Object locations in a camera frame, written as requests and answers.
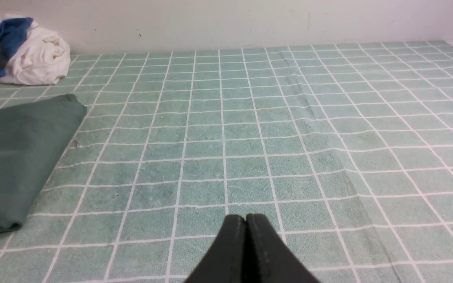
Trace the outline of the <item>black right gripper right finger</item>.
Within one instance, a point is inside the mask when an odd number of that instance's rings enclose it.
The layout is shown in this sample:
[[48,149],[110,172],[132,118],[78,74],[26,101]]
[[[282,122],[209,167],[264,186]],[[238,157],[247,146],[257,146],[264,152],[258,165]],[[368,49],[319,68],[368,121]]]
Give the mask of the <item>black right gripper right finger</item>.
[[248,214],[246,283],[318,283],[279,237],[263,214]]

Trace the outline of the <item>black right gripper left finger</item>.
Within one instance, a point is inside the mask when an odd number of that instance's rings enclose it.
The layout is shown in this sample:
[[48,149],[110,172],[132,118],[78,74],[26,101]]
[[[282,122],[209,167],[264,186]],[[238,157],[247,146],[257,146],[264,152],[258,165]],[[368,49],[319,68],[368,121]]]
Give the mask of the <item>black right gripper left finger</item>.
[[205,256],[185,280],[187,283],[241,283],[246,222],[227,215]]

